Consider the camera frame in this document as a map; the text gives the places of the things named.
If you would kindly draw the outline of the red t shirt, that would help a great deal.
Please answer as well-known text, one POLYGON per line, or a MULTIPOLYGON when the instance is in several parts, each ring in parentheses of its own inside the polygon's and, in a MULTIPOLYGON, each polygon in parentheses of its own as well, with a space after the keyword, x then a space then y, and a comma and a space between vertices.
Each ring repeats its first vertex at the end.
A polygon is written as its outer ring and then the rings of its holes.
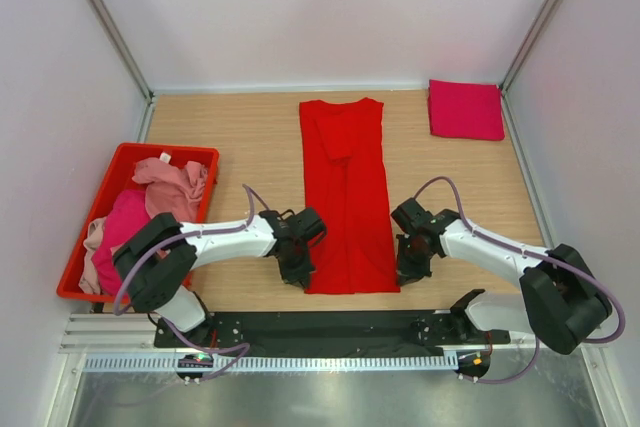
POLYGON ((384 104, 299 104, 305 203, 327 228, 311 248, 308 294, 397 293, 383 159, 384 104))

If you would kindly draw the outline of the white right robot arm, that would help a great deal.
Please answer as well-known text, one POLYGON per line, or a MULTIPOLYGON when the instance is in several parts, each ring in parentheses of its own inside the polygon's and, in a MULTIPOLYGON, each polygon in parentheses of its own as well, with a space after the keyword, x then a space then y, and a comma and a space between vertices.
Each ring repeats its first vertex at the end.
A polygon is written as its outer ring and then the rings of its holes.
POLYGON ((444 209, 425 210, 416 199, 401 203, 391 214, 400 228, 397 280, 404 286, 431 276, 433 257, 472 263, 518 288, 516 294, 482 289, 457 304, 450 319, 453 336, 472 343, 485 331, 504 330, 534 335, 563 355, 601 326, 613 306, 581 255, 560 244, 552 250, 517 245, 444 209))

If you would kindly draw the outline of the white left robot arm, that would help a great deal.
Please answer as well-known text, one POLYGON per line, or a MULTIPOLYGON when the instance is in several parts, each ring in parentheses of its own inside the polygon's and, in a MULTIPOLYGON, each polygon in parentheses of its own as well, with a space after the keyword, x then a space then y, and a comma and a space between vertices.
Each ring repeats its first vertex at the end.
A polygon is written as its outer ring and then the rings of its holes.
POLYGON ((183 285, 191 271, 229 259, 273 257, 284 283, 308 288, 314 272, 310 250, 326 233, 312 208, 264 210, 216 224, 181 223, 171 213, 159 214, 112 255, 122 281, 116 301, 127 297, 135 312, 160 316, 157 347, 211 347, 213 316, 183 285))

